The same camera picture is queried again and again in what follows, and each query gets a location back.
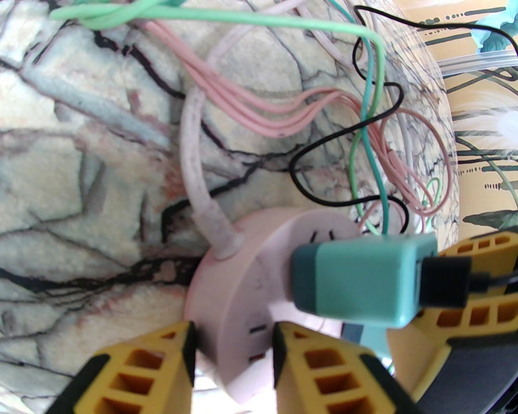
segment marble pattern fabric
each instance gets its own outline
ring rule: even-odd
[[[180,114],[192,79],[149,34],[130,26],[92,32],[50,20],[48,12],[60,5],[0,1],[0,413],[42,413],[98,348],[181,319],[186,288],[207,249],[190,220],[178,160]],[[370,5],[398,12],[390,0]],[[308,0],[308,7],[316,17],[340,19],[324,2]],[[169,24],[200,56],[230,27]],[[454,154],[435,62],[412,29],[385,19],[377,27],[387,43],[387,78],[404,85],[404,106],[425,114]],[[354,38],[330,38],[350,56]],[[255,29],[225,56],[221,71],[275,102],[317,85],[358,97],[364,88],[310,32],[291,29]],[[389,104],[387,95],[383,106]],[[433,136],[418,121],[401,120],[401,126],[396,117],[389,123],[393,148],[404,153],[405,130],[419,176],[445,180]],[[310,207],[287,163],[302,145],[355,122],[332,105],[296,136],[271,140],[208,103],[202,136],[208,185],[232,220],[272,206]],[[315,194],[350,198],[351,139],[304,157],[303,177]],[[377,192],[362,149],[356,174],[362,195]],[[454,187],[434,219],[441,247],[457,234],[456,180]],[[357,217],[354,209],[343,212]],[[379,223],[380,214],[373,220]]]

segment pink power strip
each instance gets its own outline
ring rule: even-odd
[[[339,337],[342,322],[295,308],[289,268],[297,246],[360,236],[357,224],[332,209],[266,209],[235,224],[244,245],[217,260],[208,251],[189,288],[185,319],[195,322],[199,348],[226,392],[246,405],[273,388],[272,328],[287,320]]]

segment clear plastic tube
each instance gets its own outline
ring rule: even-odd
[[[453,76],[476,70],[518,66],[514,50],[495,50],[438,61],[442,75]]]

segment yellow wallpaper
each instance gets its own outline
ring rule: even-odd
[[[482,24],[518,34],[518,0],[399,0],[399,5],[414,21],[477,23],[484,19]],[[464,29],[420,31],[438,61],[510,48],[501,36],[484,39],[480,33],[473,37]],[[459,236],[518,225],[518,67],[470,71],[444,82],[457,141]]]

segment teal power adapter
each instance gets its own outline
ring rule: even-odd
[[[365,236],[300,246],[291,263],[295,306],[345,322],[402,328],[426,298],[421,289],[423,263],[435,256],[433,234]],[[454,288],[466,298],[471,263],[464,264],[463,281]],[[436,270],[435,262],[431,267]]]

